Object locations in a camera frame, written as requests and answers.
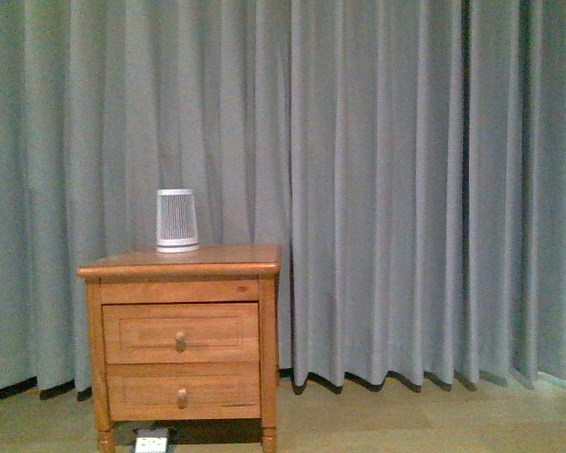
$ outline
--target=wooden knob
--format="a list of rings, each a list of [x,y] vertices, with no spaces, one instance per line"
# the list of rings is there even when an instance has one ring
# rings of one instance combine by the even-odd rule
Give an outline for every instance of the wooden knob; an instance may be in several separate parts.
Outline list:
[[[177,352],[182,352],[187,348],[187,335],[185,332],[178,332],[174,336],[176,340],[175,349]]]
[[[187,389],[180,389],[178,395],[176,396],[176,405],[179,409],[185,409],[189,406],[189,392]]]

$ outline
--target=power strip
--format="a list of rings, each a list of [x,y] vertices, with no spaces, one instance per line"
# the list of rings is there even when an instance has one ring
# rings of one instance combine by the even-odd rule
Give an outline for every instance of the power strip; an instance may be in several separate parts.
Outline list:
[[[134,453],[167,453],[168,429],[139,429]]]

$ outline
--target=white speaker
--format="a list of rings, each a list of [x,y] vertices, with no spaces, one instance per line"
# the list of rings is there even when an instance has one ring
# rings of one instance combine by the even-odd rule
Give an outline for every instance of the white speaker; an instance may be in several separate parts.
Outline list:
[[[191,252],[199,248],[192,189],[158,191],[158,252]]]

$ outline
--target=wooden nightstand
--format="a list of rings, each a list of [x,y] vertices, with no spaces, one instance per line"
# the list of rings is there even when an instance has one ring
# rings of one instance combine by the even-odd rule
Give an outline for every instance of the wooden nightstand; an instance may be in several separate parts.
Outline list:
[[[279,247],[140,250],[95,261],[86,280],[99,448],[113,422],[259,418],[276,450]]]

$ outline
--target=wooden floor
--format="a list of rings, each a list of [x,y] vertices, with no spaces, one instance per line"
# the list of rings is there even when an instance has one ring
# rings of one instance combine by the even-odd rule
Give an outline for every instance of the wooden floor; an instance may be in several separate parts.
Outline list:
[[[338,452],[566,452],[566,383],[541,379],[534,390],[482,380],[475,391],[427,380],[414,393],[396,378],[371,392],[347,381],[335,394],[309,383],[300,395],[278,389],[280,453]],[[118,425],[118,453],[131,453],[133,428]],[[169,451],[259,453],[253,421],[174,424]],[[70,392],[39,401],[27,392],[0,402],[0,453],[94,451],[92,401]]]

